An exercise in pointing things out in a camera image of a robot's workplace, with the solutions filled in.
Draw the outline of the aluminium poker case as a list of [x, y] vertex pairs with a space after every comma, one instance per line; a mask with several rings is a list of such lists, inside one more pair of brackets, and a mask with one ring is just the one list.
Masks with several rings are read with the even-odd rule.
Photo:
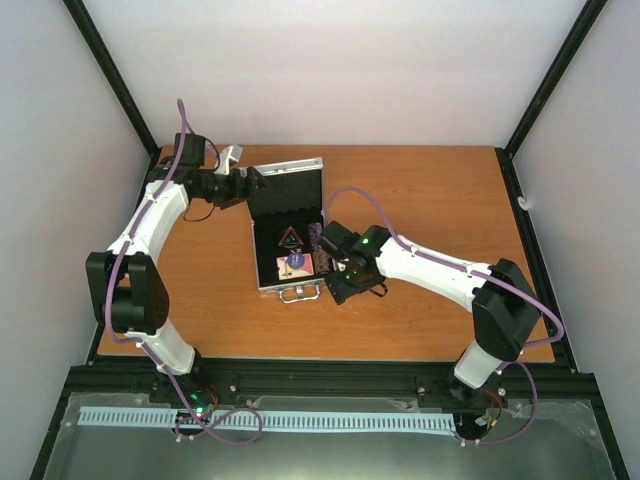
[[[323, 202], [323, 159], [276, 162], [258, 165], [256, 168], [267, 180], [267, 187], [247, 201], [251, 217], [252, 240], [258, 290], [273, 293], [284, 304], [319, 299], [325, 274], [280, 281], [276, 258], [291, 252], [308, 253], [312, 257], [308, 225], [325, 222]], [[301, 248], [287, 249], [278, 246], [285, 230], [293, 226], [304, 241]]]

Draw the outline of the purple 500 chip stack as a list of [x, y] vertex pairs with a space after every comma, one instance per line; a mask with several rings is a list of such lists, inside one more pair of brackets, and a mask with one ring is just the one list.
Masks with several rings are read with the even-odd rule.
[[320, 222], [312, 222], [308, 225], [310, 244], [313, 249], [318, 249], [320, 245], [323, 224]]

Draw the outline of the blue small blind button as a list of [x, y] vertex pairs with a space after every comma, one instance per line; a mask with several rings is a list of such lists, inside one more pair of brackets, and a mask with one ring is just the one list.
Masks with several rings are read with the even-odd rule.
[[302, 270], [306, 263], [307, 255], [299, 251], [291, 252], [286, 258], [286, 264], [292, 270]]

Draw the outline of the playing card deck box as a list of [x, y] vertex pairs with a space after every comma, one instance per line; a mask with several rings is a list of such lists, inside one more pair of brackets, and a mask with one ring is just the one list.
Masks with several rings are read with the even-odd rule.
[[287, 266], [286, 258], [288, 255], [276, 258], [277, 274], [280, 281], [306, 278], [315, 274], [311, 255], [308, 253], [304, 254], [307, 255], [307, 263], [302, 270], [292, 270]]

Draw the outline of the triangular all-in button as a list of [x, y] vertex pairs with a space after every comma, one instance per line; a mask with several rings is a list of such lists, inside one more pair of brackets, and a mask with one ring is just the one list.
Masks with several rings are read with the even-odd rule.
[[278, 246], [289, 250], [301, 248], [304, 241], [293, 226], [289, 226], [278, 242]]

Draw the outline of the orange 100 chip stack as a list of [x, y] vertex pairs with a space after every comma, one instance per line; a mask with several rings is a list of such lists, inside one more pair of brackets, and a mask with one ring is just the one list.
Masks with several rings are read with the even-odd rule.
[[332, 271], [332, 259], [324, 250], [317, 249], [312, 256], [317, 274], [325, 274]]

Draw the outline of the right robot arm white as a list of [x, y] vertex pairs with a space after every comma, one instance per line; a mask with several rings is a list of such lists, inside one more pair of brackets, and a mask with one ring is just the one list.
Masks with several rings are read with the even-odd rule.
[[444, 381], [460, 405], [477, 403], [491, 375], [518, 360], [540, 317], [530, 303], [531, 285], [510, 260], [463, 261], [393, 237], [382, 226], [360, 235], [335, 221], [322, 230], [319, 247], [338, 264], [325, 277], [338, 305], [365, 292], [383, 297], [392, 279], [438, 294], [471, 314], [473, 339]]

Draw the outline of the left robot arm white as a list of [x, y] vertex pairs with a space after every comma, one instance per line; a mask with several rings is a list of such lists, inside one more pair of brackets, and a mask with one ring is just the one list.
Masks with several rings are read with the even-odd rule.
[[120, 236], [92, 252], [85, 269], [96, 320], [117, 343], [142, 349], [186, 402], [201, 400], [208, 378], [194, 368], [196, 350], [169, 318], [170, 300], [156, 263], [176, 221], [194, 199], [224, 210], [247, 201], [266, 181], [254, 167], [240, 168], [243, 150], [230, 145], [205, 166], [207, 138], [178, 134], [175, 152], [146, 176], [143, 197]]

